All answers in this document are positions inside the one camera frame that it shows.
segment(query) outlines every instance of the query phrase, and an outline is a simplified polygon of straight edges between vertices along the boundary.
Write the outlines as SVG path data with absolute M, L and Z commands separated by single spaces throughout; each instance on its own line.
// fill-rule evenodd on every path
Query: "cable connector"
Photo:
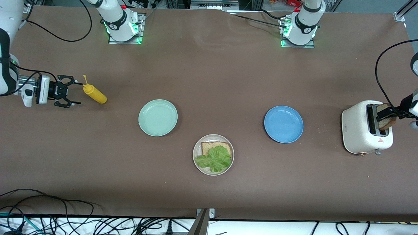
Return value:
M 172 224 L 172 222 L 171 222 L 171 220 L 169 220 L 166 235 L 173 234 L 173 229 L 171 228 L 171 224 Z

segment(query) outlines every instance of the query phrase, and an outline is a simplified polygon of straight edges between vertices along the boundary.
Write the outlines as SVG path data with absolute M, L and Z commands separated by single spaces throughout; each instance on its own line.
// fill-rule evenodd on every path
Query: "yellow bottle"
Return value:
M 92 99 L 96 100 L 100 104 L 104 104 L 107 101 L 106 96 L 101 93 L 97 88 L 95 88 L 93 85 L 90 85 L 87 83 L 87 77 L 86 75 L 83 75 L 84 79 L 86 80 L 86 84 L 83 85 L 83 91 L 88 96 L 90 96 Z

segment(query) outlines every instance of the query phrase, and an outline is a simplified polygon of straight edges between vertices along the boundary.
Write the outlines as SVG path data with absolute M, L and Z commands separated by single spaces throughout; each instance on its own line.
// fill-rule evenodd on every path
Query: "lettuce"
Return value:
M 208 155 L 201 155 L 196 158 L 199 167 L 210 167 L 211 172 L 219 172 L 231 165 L 231 156 L 228 150 L 222 146 L 209 149 Z

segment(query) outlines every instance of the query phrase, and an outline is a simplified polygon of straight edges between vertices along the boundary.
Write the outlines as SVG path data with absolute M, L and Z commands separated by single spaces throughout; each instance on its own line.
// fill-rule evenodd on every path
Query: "green plate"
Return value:
M 139 112 L 141 129 L 150 136 L 163 136 L 174 129 L 177 123 L 177 109 L 167 100 L 148 102 Z

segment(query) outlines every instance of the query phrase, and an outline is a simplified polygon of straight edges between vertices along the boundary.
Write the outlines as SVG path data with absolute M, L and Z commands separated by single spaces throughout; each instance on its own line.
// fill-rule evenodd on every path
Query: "brown tabletop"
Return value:
M 67 43 L 27 23 L 12 53 L 26 68 L 79 81 L 86 74 L 108 102 L 96 103 L 76 85 L 68 98 L 82 105 L 70 109 L 52 102 L 26 108 L 20 97 L 2 97 L 2 192 L 33 188 L 88 200 L 100 205 L 97 215 L 193 216 L 195 208 L 214 207 L 234 219 L 418 219 L 417 132 L 410 120 L 397 122 L 394 144 L 381 156 L 355 156 L 342 145 L 342 111 L 385 100 L 374 78 L 376 58 L 408 39 L 390 14 L 325 14 L 315 49 L 292 49 L 280 47 L 274 26 L 219 10 L 156 10 L 142 45 L 109 45 L 98 12 L 90 11 L 86 39 Z M 89 25 L 83 8 L 36 7 L 31 20 L 67 39 Z M 381 83 L 395 104 L 418 87 L 412 55 L 405 44 L 381 60 Z M 140 109 L 154 99 L 178 110 L 177 126 L 163 137 L 138 126 Z M 264 131 L 264 115 L 277 105 L 303 118 L 294 143 L 277 143 Z M 196 141 L 213 133 L 235 150 L 221 176 L 202 174 L 192 161 Z M 50 200 L 31 204 L 27 212 L 64 212 Z M 89 209 L 75 208 L 70 213 Z

